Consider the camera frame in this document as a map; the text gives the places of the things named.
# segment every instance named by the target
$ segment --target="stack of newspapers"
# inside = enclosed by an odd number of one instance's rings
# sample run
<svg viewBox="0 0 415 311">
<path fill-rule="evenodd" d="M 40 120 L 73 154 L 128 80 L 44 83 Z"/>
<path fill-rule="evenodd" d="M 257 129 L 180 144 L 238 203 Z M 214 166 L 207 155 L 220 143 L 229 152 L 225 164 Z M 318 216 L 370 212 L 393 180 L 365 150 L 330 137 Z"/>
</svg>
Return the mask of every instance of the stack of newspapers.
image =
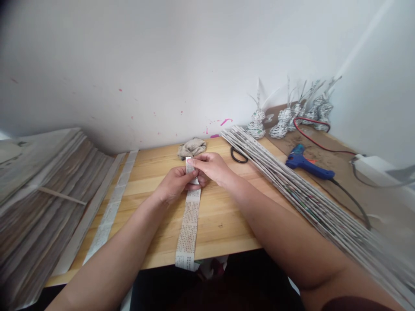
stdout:
<svg viewBox="0 0 415 311">
<path fill-rule="evenodd" d="M 37 301 L 113 161 L 80 128 L 0 141 L 0 286 L 7 309 Z"/>
</svg>

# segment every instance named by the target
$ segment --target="left hand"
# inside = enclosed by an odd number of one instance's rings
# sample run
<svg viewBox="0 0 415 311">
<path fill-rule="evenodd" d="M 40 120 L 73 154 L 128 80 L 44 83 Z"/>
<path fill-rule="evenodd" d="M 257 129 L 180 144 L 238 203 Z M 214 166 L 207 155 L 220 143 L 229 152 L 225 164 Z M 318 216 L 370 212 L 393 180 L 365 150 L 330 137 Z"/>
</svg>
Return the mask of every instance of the left hand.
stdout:
<svg viewBox="0 0 415 311">
<path fill-rule="evenodd" d="M 189 182 L 197 176 L 200 185 L 190 184 Z M 170 205 L 177 200 L 183 190 L 198 190 L 204 187 L 206 182 L 206 176 L 201 174 L 199 170 L 196 169 L 192 173 L 186 174 L 186 167 L 178 166 L 167 173 L 153 194 L 162 202 Z"/>
</svg>

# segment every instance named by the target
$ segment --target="finger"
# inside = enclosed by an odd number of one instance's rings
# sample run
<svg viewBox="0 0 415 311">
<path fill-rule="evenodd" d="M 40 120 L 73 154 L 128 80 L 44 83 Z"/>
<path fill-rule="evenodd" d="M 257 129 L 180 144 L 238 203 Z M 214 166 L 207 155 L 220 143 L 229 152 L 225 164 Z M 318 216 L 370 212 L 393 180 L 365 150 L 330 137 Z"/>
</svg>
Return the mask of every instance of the finger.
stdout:
<svg viewBox="0 0 415 311">
<path fill-rule="evenodd" d="M 200 155 L 197 155 L 193 158 L 196 159 L 196 160 L 201 160 L 201 161 L 209 161 L 209 154 L 210 154 L 210 152 L 205 152 L 205 153 L 201 153 Z"/>
<path fill-rule="evenodd" d="M 182 184 L 188 184 L 198 175 L 197 171 L 190 172 L 185 174 L 184 176 L 180 177 L 180 180 L 183 182 Z"/>
<path fill-rule="evenodd" d="M 201 185 L 187 184 L 187 185 L 185 186 L 185 190 L 188 190 L 188 191 L 199 190 L 200 188 L 202 188 L 202 186 L 201 186 Z"/>
<path fill-rule="evenodd" d="M 206 186 L 206 183 L 207 183 L 208 179 L 205 176 L 199 174 L 198 175 L 198 181 L 204 187 L 204 186 Z"/>
<path fill-rule="evenodd" d="M 208 167 L 208 164 L 206 162 L 197 159 L 188 159 L 187 163 L 189 163 L 194 168 L 198 168 L 202 171 L 204 171 Z"/>
<path fill-rule="evenodd" d="M 174 173 L 179 177 L 186 175 L 186 167 L 185 166 L 176 166 L 176 167 L 172 168 L 171 170 L 174 171 Z"/>
<path fill-rule="evenodd" d="M 205 179 L 208 179 L 209 177 L 204 173 L 204 171 L 201 171 L 201 170 L 199 170 L 199 169 L 197 169 L 198 171 L 199 171 L 199 173 L 198 173 L 198 178 L 199 177 L 203 177 L 203 178 L 205 178 Z"/>
</svg>

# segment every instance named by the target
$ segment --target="red wire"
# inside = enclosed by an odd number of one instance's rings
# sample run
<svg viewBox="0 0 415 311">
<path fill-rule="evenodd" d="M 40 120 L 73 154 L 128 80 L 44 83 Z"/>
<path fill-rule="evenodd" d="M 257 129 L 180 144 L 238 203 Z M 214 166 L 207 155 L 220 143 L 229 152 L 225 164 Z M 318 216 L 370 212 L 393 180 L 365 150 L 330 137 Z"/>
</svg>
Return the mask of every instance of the red wire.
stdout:
<svg viewBox="0 0 415 311">
<path fill-rule="evenodd" d="M 346 150 L 331 150 L 331 149 L 327 149 L 327 148 L 323 147 L 322 145 L 320 145 L 319 143 L 317 143 L 316 141 L 314 141 L 312 138 L 308 137 L 302 130 L 300 130 L 300 128 L 298 127 L 298 125 L 296 123 L 296 120 L 305 120 L 305 121 L 310 121 L 310 122 L 313 122 L 313 123 L 319 123 L 319 124 L 327 125 L 329 128 L 327 129 L 327 132 L 326 133 L 328 133 L 330 131 L 330 124 L 328 124 L 326 122 L 321 122 L 321 121 L 307 119 L 307 118 L 301 118 L 301 117 L 294 118 L 294 126 L 301 133 L 301 135 L 303 135 L 305 138 L 307 138 L 312 143 L 316 144 L 321 149 L 324 149 L 324 150 L 327 150 L 327 151 L 331 151 L 331 152 L 350 153 L 350 154 L 353 154 L 354 156 L 357 154 L 357 153 L 352 152 L 352 151 L 346 151 Z"/>
</svg>

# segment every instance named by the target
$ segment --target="black scissors handle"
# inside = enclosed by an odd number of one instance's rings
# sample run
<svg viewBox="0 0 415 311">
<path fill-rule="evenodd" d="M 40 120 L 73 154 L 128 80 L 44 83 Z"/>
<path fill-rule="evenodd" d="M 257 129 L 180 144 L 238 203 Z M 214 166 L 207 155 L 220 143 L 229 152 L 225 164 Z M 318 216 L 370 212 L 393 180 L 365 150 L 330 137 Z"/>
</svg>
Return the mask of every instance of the black scissors handle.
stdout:
<svg viewBox="0 0 415 311">
<path fill-rule="evenodd" d="M 233 155 L 233 152 L 236 152 L 237 154 L 241 155 L 245 160 L 241 161 L 238 160 L 237 158 L 235 158 L 235 156 Z M 232 156 L 232 159 L 234 159 L 236 162 L 239 163 L 247 163 L 248 162 L 248 158 L 245 157 L 242 153 L 240 153 L 238 150 L 236 150 L 233 146 L 230 148 L 230 155 Z"/>
</svg>

